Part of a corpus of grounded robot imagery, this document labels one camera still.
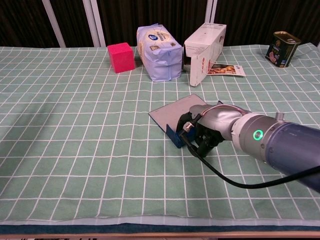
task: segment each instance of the can label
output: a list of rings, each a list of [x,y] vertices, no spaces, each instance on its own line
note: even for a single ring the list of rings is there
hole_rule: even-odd
[[[289,63],[300,43],[300,41],[288,38],[291,36],[289,33],[286,34],[285,32],[281,32],[281,37],[279,37],[280,35],[275,32],[273,34],[273,41],[265,55],[267,59],[280,68],[289,66]]]

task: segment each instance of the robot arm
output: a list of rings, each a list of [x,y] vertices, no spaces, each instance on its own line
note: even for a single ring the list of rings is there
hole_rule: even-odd
[[[204,158],[222,141],[269,164],[286,175],[318,168],[300,181],[320,193],[320,130],[284,120],[283,113],[270,117],[233,105],[194,105],[181,116],[177,133],[195,128],[191,153]]]

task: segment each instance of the green checkered tablecloth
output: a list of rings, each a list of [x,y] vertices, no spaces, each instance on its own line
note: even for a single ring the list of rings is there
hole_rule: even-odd
[[[148,112],[190,94],[320,127],[320,52],[298,47],[277,68],[266,45],[224,47],[219,63],[246,77],[188,74],[151,82],[137,68],[115,74],[106,48],[0,48],[0,224],[320,226],[320,194],[298,182],[246,190],[178,149]],[[231,179],[281,175],[230,142],[208,161]]]

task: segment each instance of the black cable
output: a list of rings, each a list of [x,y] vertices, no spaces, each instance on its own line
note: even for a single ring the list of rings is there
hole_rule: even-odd
[[[242,188],[242,189],[262,189],[262,188],[268,188],[268,187],[272,187],[275,185],[279,185],[279,184],[285,184],[300,178],[304,178],[307,177],[309,175],[313,175],[313,174],[317,174],[320,173],[320,166],[316,166],[289,176],[285,176],[276,180],[272,180],[272,181],[267,181],[267,182],[262,182],[262,183],[258,183],[258,184],[243,184],[243,183],[239,183],[236,181],[231,180],[230,178],[227,178],[225,175],[223,175],[222,173],[220,173],[217,169],[215,169],[210,163],[208,163],[203,157],[201,157],[194,149],[193,149],[193,145],[190,143],[189,139],[187,138],[187,136],[183,133],[180,134],[180,137],[182,138],[182,140],[185,142],[185,144],[188,147],[188,150],[190,151],[190,153],[194,156],[196,156],[198,159],[200,159],[201,162],[204,163],[204,165],[206,165],[212,172],[214,172],[216,175],[218,175],[218,177],[220,177],[221,179],[223,179],[224,181],[226,181],[227,183],[236,186],[238,188]]]

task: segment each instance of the green led ring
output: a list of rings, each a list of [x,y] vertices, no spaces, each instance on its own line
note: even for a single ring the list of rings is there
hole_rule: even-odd
[[[253,133],[253,139],[256,140],[256,141],[259,141],[260,139],[262,139],[264,136],[264,132],[260,129],[258,130],[255,130],[254,133]]]

